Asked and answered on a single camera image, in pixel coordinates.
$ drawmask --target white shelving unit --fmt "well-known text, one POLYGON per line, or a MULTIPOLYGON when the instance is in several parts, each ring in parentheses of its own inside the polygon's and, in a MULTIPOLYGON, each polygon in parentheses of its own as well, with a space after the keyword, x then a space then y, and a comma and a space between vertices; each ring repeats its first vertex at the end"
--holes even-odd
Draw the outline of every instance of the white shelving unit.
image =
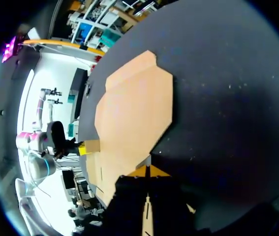
POLYGON ((117 0, 112 0, 109 4, 107 4, 105 6, 105 8, 102 10, 101 14, 99 15, 99 17, 96 19, 95 22, 93 21, 90 21, 90 20, 87 20, 87 16, 91 13, 91 11, 94 9, 94 7, 100 3, 101 0, 94 0, 92 2, 92 4, 89 6, 88 10, 86 11, 86 13, 84 14, 84 16, 82 18, 77 18, 76 19, 76 22, 78 23, 77 27, 76 27, 76 30, 74 32, 74 35, 71 39, 71 42, 74 43, 75 42, 75 39, 77 37, 77 34, 78 34, 78 31, 79 31, 79 28, 81 26, 81 24, 88 24, 88 25, 91 25, 91 29, 89 30, 88 34, 87 34, 87 37, 85 38, 84 40, 84 44, 86 44, 90 38, 90 35, 92 34, 93 30, 95 28, 98 28, 98 29, 101 29, 101 30, 110 30, 112 33, 115 33, 117 35, 120 35, 120 36, 123 36, 123 34, 118 30, 118 29, 112 29, 112 25, 113 23, 118 19, 118 17, 112 22, 112 24, 106 26, 106 25, 103 25, 100 23, 101 19, 105 16, 106 13, 108 13, 109 9, 114 6, 116 3, 117 3, 117 0))

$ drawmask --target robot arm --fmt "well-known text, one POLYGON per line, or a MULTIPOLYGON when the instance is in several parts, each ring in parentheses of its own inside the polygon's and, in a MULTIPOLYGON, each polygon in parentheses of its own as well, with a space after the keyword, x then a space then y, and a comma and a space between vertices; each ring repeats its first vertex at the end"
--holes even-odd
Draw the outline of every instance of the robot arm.
POLYGON ((43 126, 42 111, 43 111, 44 102, 46 100, 46 95, 61 96, 62 93, 57 92, 56 88, 54 90, 50 90, 50 89, 47 89, 47 88, 41 88, 40 95, 39 95, 39 102, 38 102, 37 108, 36 108, 36 121, 32 123, 32 128, 34 130, 41 130, 42 129, 42 126, 43 126))

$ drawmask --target cardboard flap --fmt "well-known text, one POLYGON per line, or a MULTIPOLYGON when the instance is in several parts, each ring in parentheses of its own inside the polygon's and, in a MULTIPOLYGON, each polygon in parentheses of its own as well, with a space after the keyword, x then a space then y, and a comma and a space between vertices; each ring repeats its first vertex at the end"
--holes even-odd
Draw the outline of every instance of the cardboard flap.
POLYGON ((147 70, 151 66, 156 66, 156 56, 150 51, 145 51, 141 55, 123 65, 106 79, 106 91, 126 79, 140 73, 141 71, 147 70))

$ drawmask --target desk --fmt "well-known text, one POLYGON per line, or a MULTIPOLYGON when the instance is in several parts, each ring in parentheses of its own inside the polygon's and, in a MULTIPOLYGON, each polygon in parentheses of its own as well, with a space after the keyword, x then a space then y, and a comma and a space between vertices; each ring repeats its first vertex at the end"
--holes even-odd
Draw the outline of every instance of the desk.
POLYGON ((173 123, 152 164, 204 190, 196 227, 218 230, 278 195, 279 36, 242 1, 180 0, 125 34, 90 75, 79 140, 98 138, 106 78, 146 50, 174 76, 173 123))

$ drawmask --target cardboard sheet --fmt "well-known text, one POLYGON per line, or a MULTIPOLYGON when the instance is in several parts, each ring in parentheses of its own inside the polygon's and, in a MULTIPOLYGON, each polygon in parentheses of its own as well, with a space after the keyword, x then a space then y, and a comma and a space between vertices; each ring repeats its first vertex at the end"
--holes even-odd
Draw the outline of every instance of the cardboard sheet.
POLYGON ((150 51, 145 51, 110 75, 106 79, 105 90, 108 91, 117 84, 152 66, 156 66, 156 56, 150 51))
POLYGON ((133 172, 171 124, 172 100, 172 75, 157 67, 149 51, 107 78, 94 122, 100 152, 87 156, 89 179, 101 189, 96 194, 106 205, 119 176, 133 172))

